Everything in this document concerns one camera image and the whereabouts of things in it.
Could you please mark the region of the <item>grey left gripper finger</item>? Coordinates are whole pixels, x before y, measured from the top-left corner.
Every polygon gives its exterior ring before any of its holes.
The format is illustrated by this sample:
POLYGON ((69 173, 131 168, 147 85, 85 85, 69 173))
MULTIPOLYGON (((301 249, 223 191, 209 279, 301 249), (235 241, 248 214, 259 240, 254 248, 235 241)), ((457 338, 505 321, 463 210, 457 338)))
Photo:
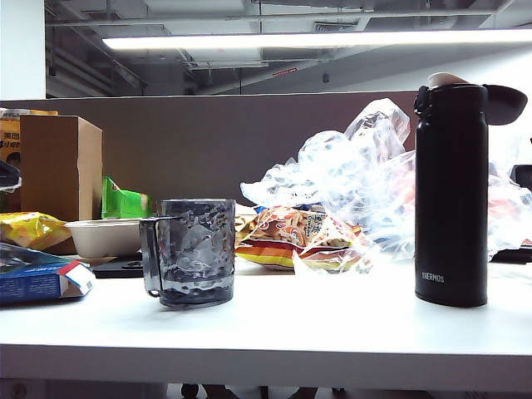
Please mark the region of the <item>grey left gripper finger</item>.
POLYGON ((2 192, 13 192, 21 184, 20 171, 6 161, 0 160, 0 190, 2 192))

